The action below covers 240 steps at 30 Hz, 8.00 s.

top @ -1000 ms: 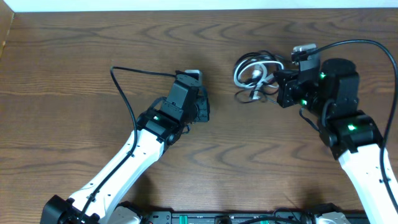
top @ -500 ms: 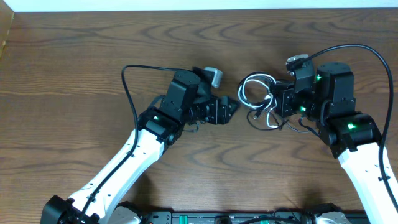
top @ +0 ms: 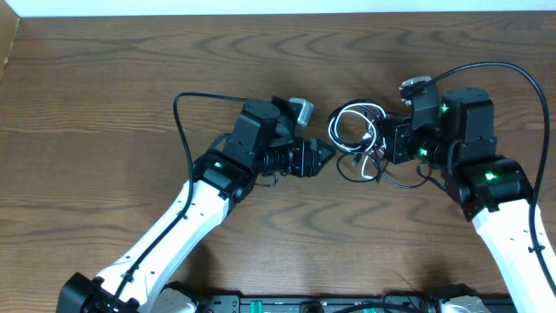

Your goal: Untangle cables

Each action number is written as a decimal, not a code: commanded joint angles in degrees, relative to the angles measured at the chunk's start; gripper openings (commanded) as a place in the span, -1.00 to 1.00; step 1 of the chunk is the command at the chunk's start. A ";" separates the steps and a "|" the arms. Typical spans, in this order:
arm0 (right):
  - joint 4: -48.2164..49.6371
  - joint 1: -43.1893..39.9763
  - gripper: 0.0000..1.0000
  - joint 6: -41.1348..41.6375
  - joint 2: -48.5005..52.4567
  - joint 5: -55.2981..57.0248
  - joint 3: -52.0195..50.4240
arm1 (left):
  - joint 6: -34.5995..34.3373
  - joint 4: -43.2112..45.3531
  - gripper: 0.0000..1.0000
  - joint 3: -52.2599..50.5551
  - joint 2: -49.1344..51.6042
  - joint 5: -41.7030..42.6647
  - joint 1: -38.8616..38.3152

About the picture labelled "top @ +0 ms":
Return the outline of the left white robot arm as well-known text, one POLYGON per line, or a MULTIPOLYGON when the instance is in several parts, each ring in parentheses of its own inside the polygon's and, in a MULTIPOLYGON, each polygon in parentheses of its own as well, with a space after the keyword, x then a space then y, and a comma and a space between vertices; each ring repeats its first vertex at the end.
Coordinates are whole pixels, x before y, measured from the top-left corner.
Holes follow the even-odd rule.
POLYGON ((168 280, 194 247, 220 225, 259 176, 312 177, 334 156, 317 138, 304 139, 314 106, 301 98, 243 100, 234 129, 195 161, 175 201, 122 257, 94 278, 76 273, 62 287, 59 312, 195 312, 199 303, 168 280))

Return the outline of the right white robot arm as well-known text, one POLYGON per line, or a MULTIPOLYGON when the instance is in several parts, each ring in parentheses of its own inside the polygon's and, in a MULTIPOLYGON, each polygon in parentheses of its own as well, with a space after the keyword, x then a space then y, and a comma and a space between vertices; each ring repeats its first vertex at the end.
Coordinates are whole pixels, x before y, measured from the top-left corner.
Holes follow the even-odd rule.
POLYGON ((553 312, 546 278, 555 273, 533 186, 520 164, 497 154, 494 106, 484 90, 463 87, 438 95, 431 87, 408 115, 378 122, 392 164, 419 160, 440 170, 446 193, 496 262, 518 312, 553 312))

